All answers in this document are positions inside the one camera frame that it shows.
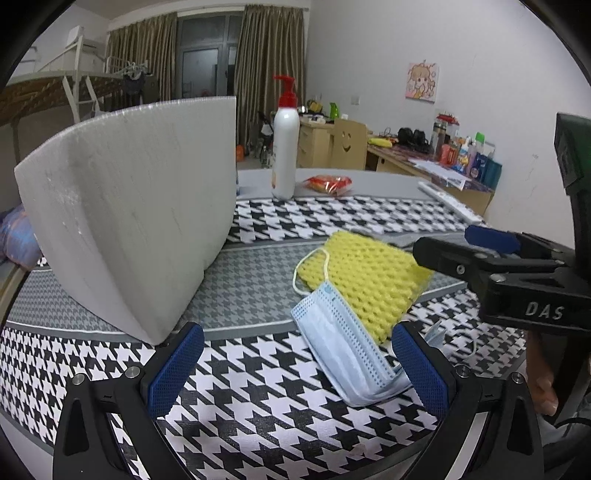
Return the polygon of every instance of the brown curtain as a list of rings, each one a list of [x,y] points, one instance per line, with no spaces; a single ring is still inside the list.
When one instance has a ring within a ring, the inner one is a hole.
[[[257,112],[269,115],[277,109],[281,82],[275,74],[294,77],[300,105],[304,85],[304,11],[301,8],[247,5],[236,54],[235,90],[238,103],[236,137],[248,142]]]
[[[107,57],[143,63],[158,79],[160,100],[174,98],[177,14],[147,18],[113,30],[107,42]]]

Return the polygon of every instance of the paper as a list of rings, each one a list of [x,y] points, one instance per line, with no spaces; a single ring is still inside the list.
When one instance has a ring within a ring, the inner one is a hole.
[[[419,170],[426,171],[427,173],[440,177],[459,190],[464,189],[464,186],[468,180],[467,177],[461,173],[454,170],[449,170],[448,168],[443,168],[441,165],[429,160],[409,158],[408,161]]]

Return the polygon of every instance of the wall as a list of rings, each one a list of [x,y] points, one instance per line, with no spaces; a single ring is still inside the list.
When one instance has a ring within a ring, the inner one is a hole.
[[[573,244],[554,127],[558,111],[591,116],[591,87],[518,0],[313,0],[308,45],[309,97],[374,131],[430,136],[435,109],[454,112],[460,132],[485,133],[503,164],[487,220]],[[435,105],[404,98],[408,64],[425,59],[440,64]]]
[[[84,36],[86,38],[101,43],[106,42],[109,20],[77,5],[72,5],[33,42],[33,45],[37,48],[37,62],[34,64],[35,71],[66,48],[68,32],[77,25],[84,27]],[[32,58],[33,56],[33,53],[29,52],[26,58]],[[33,71],[32,66],[32,63],[20,64],[12,76],[30,73]]]
[[[35,71],[64,50],[68,32],[75,26],[84,27],[86,38],[104,43],[108,24],[107,18],[77,5],[72,5],[34,41],[33,45],[37,47]],[[25,58],[29,59],[34,56],[35,52],[30,50]],[[32,63],[22,63],[12,76],[32,71]],[[23,118],[18,126],[21,159],[45,140],[72,124],[72,111],[68,106],[46,110]],[[17,182],[14,179],[15,166],[12,128],[10,125],[3,125],[0,127],[0,212],[20,203]]]
[[[45,140],[74,123],[69,106],[61,106],[34,113],[22,118],[18,124],[21,159],[35,150]],[[17,165],[12,142],[12,127],[0,127],[0,212],[21,203],[14,167]]]

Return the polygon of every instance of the yellow foam net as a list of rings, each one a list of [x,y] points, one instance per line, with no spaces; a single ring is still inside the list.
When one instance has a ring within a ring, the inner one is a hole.
[[[359,317],[377,344],[417,301],[433,272],[413,256],[372,238],[336,232],[325,243],[330,254],[329,280]],[[315,290],[324,281],[326,256],[316,252],[298,269],[298,276]]]

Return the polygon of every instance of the cable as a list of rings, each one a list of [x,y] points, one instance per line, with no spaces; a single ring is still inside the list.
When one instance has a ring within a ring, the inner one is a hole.
[[[329,251],[326,248],[322,248],[322,247],[316,248],[316,249],[312,250],[312,252],[310,252],[309,254],[307,254],[304,258],[302,258],[298,262],[298,264],[295,266],[295,269],[294,269],[294,276],[291,279],[291,286],[292,286],[292,288],[295,290],[296,293],[299,293],[303,297],[307,297],[308,295],[310,295],[311,292],[310,291],[305,291],[305,290],[300,290],[296,286],[297,271],[298,271],[298,268],[301,267],[302,263],[304,263],[306,260],[308,260],[316,252],[322,252],[326,256],[326,259],[324,261],[324,266],[323,266],[322,270],[324,272],[324,279],[325,280],[328,280],[329,279],[329,260],[330,260],[330,253],[329,253]]]
[[[584,417],[574,417],[572,419],[566,419],[561,422],[558,422],[557,424],[554,425],[554,427],[559,429],[560,427],[563,427],[564,425],[570,425],[572,423],[578,423],[580,425],[586,425],[587,427],[591,427],[591,419],[586,419]]]

